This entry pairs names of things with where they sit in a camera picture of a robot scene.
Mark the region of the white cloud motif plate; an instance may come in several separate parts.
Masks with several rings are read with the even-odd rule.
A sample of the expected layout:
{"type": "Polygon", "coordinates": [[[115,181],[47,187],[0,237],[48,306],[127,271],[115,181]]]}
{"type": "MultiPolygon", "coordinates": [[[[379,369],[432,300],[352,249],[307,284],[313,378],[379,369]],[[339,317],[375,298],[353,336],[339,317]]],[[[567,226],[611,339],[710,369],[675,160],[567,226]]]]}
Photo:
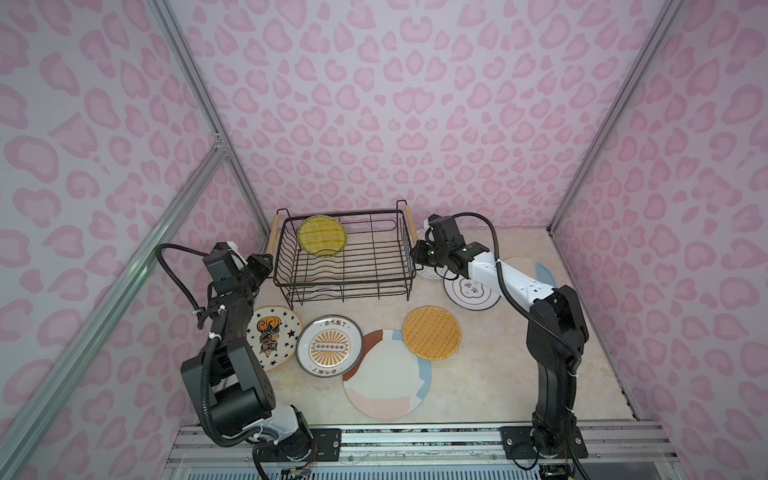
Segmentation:
{"type": "Polygon", "coordinates": [[[444,279],[443,287],[453,303],[470,311],[489,310],[501,298],[500,294],[489,287],[463,277],[444,279]]]}

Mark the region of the cream and blue plate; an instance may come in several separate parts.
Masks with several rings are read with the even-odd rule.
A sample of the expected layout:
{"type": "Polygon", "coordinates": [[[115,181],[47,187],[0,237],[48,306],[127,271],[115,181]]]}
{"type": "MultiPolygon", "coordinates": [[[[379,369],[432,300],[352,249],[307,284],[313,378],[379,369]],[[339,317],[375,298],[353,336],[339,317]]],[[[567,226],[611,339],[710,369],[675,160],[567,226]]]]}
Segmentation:
{"type": "Polygon", "coordinates": [[[552,287],[557,286],[556,279],[552,272],[545,265],[536,260],[527,257],[513,256],[505,258],[504,262],[540,283],[548,284],[552,287]]]}

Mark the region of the green woven bamboo tray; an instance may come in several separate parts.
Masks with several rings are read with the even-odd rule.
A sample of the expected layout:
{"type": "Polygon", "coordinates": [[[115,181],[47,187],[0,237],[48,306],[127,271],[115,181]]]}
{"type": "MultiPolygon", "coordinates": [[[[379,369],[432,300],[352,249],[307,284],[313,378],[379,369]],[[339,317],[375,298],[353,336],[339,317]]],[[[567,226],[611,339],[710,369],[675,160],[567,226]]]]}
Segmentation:
{"type": "Polygon", "coordinates": [[[297,237],[301,248],[316,257],[336,256],[348,242],[344,226],[337,219],[326,215],[314,215],[304,220],[297,237]]]}

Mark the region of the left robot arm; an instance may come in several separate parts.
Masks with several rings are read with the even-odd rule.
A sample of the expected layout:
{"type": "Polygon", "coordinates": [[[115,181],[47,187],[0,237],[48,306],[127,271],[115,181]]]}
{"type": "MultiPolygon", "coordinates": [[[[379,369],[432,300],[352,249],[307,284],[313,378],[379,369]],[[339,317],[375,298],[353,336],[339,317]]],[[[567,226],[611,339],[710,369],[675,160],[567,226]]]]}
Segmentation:
{"type": "Polygon", "coordinates": [[[204,433],[219,447],[249,443],[293,461],[313,458],[316,446],[303,414],[277,403],[247,338],[272,256],[244,258],[233,243],[219,242],[202,260],[211,282],[207,305],[196,307],[195,315],[207,340],[182,363],[181,376],[204,433]]]}

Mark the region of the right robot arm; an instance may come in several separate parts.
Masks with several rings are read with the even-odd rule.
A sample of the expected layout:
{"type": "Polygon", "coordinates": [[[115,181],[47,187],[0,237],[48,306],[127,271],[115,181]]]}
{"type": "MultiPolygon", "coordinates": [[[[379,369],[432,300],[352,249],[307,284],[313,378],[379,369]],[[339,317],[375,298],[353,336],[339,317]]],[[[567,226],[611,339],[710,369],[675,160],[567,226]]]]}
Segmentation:
{"type": "Polygon", "coordinates": [[[499,235],[492,222],[481,214],[433,214],[427,223],[425,238],[411,250],[417,264],[444,268],[491,289],[528,322],[526,346],[538,366],[533,446],[545,458],[561,454],[574,458],[578,370],[589,340],[577,292],[570,286],[542,283],[503,261],[499,235]],[[466,242],[457,223],[459,218],[485,223],[493,245],[488,248],[478,242],[466,242]]]}

